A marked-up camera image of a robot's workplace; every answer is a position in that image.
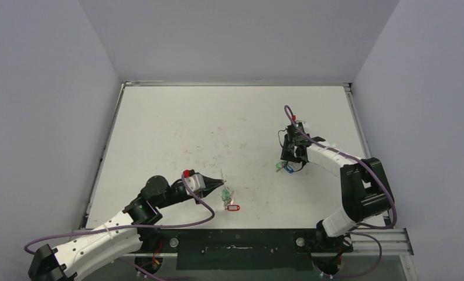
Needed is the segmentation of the key with red tag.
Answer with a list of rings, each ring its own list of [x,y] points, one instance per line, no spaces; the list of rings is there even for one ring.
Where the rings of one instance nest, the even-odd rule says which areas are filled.
[[[237,204],[230,204],[225,207],[226,211],[240,211],[241,207]]]

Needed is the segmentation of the key with blue tag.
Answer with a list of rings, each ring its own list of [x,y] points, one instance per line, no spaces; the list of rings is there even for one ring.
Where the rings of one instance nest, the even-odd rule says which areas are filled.
[[[286,170],[288,173],[294,172],[294,169],[287,162],[284,163],[283,169]]]

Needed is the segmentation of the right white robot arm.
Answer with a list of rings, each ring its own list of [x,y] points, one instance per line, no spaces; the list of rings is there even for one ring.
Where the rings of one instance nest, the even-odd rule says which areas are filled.
[[[288,125],[284,133],[281,160],[316,164],[340,180],[341,207],[317,224],[320,231],[315,234],[315,244],[320,250],[331,250],[339,236],[392,209],[393,195],[378,159],[349,155],[323,138],[311,138],[302,122]]]

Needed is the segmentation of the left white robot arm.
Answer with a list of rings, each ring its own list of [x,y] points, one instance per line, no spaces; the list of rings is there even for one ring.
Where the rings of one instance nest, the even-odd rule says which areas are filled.
[[[150,177],[135,199],[112,218],[91,231],[52,235],[51,239],[72,238],[58,246],[45,244],[31,252],[33,242],[24,249],[33,256],[28,270],[30,280],[83,280],[91,273],[125,254],[158,246],[160,210],[187,200],[212,208],[203,198],[225,184],[223,179],[206,177],[185,170],[173,184],[160,175]]]

